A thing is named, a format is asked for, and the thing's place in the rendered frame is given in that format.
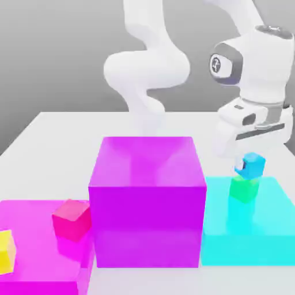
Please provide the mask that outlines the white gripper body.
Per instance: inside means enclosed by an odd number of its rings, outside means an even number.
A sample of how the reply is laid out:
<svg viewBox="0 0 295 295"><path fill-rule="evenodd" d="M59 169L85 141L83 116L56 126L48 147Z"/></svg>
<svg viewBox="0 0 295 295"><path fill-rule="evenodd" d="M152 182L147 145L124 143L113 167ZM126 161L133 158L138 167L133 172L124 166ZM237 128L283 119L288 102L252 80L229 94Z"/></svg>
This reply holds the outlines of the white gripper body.
<svg viewBox="0 0 295 295"><path fill-rule="evenodd" d="M286 143L293 132L293 107L281 112L278 122L265 126L265 107L234 106L218 111L215 148L222 157L241 157L250 152L264 154Z"/></svg>

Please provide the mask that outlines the small blue cube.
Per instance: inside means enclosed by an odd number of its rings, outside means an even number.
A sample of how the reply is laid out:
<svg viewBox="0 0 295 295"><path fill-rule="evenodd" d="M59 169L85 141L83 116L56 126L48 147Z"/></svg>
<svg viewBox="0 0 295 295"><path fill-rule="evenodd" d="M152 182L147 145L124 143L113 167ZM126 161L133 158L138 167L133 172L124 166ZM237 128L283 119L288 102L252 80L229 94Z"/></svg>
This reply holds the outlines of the small blue cube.
<svg viewBox="0 0 295 295"><path fill-rule="evenodd" d="M235 171L244 179L252 180L262 176L266 159L257 153L247 153L243 157L241 169Z"/></svg>

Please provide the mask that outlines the small green cube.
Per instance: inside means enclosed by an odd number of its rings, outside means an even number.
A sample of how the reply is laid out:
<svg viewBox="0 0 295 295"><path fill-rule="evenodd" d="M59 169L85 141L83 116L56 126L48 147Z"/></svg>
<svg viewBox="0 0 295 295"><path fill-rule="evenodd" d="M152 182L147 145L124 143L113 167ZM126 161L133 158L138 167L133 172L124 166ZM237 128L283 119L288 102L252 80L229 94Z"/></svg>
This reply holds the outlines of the small green cube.
<svg viewBox="0 0 295 295"><path fill-rule="evenodd" d="M256 198L260 179L247 180L241 176L235 176L230 181L229 196L243 203L249 203Z"/></svg>

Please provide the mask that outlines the small red cube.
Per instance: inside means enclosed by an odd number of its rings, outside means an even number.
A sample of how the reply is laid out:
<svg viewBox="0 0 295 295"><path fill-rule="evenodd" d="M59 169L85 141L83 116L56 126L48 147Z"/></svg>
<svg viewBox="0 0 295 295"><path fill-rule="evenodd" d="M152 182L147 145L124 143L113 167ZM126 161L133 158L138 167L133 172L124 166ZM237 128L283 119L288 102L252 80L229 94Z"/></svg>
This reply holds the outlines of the small red cube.
<svg viewBox="0 0 295 295"><path fill-rule="evenodd" d="M52 222L56 236L79 242L91 228L89 202L66 200L52 213Z"/></svg>

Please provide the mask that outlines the small yellow cube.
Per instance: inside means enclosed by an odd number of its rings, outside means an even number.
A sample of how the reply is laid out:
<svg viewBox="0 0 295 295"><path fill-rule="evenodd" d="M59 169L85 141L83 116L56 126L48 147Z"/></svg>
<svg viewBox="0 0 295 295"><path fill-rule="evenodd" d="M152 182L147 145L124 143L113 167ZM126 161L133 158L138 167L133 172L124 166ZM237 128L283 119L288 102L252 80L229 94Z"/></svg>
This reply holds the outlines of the small yellow cube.
<svg viewBox="0 0 295 295"><path fill-rule="evenodd" d="M14 271L15 258L16 246L12 231L0 231L0 275Z"/></svg>

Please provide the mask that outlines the large cyan box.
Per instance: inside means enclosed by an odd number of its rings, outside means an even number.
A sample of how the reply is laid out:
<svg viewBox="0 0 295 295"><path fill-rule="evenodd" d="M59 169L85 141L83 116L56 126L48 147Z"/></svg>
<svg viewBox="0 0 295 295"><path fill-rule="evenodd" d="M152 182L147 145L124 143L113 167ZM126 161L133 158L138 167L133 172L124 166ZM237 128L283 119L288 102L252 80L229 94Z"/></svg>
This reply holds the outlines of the large cyan box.
<svg viewBox="0 0 295 295"><path fill-rule="evenodd" d="M295 266L295 205L273 177L248 203L230 195L232 178L207 177L201 245L204 266Z"/></svg>

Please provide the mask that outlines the large purple box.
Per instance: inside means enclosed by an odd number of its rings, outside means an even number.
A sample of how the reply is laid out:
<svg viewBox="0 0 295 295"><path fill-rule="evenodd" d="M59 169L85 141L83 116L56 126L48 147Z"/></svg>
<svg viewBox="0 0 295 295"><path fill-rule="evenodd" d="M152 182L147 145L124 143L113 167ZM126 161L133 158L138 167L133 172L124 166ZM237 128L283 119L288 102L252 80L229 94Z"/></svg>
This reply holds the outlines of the large purple box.
<svg viewBox="0 0 295 295"><path fill-rule="evenodd" d="M88 185L99 268L196 268L206 182L191 137L105 137Z"/></svg>

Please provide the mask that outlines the large pink box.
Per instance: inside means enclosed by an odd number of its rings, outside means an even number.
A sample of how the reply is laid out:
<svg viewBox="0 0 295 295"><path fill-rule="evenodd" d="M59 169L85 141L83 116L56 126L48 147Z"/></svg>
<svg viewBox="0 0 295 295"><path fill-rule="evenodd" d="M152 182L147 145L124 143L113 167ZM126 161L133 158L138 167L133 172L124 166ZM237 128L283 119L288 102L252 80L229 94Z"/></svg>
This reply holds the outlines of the large pink box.
<svg viewBox="0 0 295 295"><path fill-rule="evenodd" d="M0 274L0 295L87 295L94 260L91 231L74 242L55 234L59 200L0 201L0 231L11 230L14 270Z"/></svg>

